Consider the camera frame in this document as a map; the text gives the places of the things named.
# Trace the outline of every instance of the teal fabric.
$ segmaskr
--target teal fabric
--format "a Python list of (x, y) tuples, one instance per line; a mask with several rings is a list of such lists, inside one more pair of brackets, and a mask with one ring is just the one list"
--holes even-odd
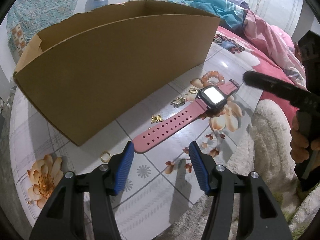
[(21, 24), (26, 42), (40, 30), (73, 15), (77, 0), (16, 0), (8, 12), (9, 47), (15, 50), (11, 30)]
[(246, 10), (227, 0), (168, 0), (211, 12), (221, 18), (220, 26), (237, 32), (242, 29)]

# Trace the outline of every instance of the floor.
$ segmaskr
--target floor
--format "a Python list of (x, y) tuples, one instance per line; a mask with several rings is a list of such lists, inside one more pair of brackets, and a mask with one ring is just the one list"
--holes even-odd
[(27, 240), (32, 228), (22, 209), (14, 185), (9, 152), (9, 127), (13, 98), (14, 95), (11, 95), (2, 111), (5, 121), (0, 139), (0, 206), (17, 232)]

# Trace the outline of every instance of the gold jewelry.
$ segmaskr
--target gold jewelry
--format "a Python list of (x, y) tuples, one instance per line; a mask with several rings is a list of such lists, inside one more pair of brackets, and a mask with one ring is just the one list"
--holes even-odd
[[(109, 156), (108, 159), (103, 158), (104, 155), (108, 155), (108, 156)], [(101, 155), (100, 155), (100, 160), (101, 160), (103, 163), (108, 163), (108, 162), (110, 161), (110, 159), (111, 159), (111, 154), (110, 154), (109, 152), (103, 151), (103, 152), (101, 153)]]
[(154, 122), (163, 122), (163, 119), (161, 118), (161, 115), (159, 115), (159, 114), (157, 116), (153, 115), (151, 117), (151, 123), (154, 123)]
[(198, 90), (196, 88), (189, 88), (189, 93), (196, 94), (196, 93), (198, 93)]
[(179, 106), (183, 106), (186, 102), (185, 98), (177, 97), (170, 104), (173, 105), (174, 108), (178, 108)]

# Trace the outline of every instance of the watch face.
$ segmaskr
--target watch face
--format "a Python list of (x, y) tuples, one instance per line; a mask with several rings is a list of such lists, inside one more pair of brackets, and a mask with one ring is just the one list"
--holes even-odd
[(224, 100), (224, 95), (221, 94), (220, 91), (217, 90), (215, 87), (208, 87), (207, 89), (203, 90), (203, 93), (215, 105)]

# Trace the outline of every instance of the gold earring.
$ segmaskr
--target gold earring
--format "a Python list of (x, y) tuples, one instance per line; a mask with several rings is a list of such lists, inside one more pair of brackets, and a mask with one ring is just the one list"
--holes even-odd
[(103, 151), (103, 152), (101, 153), (101, 155), (100, 155), (100, 160), (101, 160), (103, 163), (108, 163), (108, 162), (110, 161), (110, 159), (111, 159), (111, 154), (110, 154), (109, 152)]

